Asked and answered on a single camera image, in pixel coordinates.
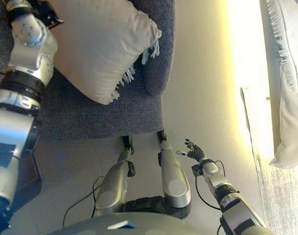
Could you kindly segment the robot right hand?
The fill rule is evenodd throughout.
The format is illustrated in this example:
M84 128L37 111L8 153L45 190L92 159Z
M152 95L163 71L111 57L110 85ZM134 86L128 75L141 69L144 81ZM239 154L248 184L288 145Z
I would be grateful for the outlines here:
M177 150L177 155L194 159L198 163L201 163L201 161L206 158L204 151L194 141L185 139L184 144L188 148L188 151Z

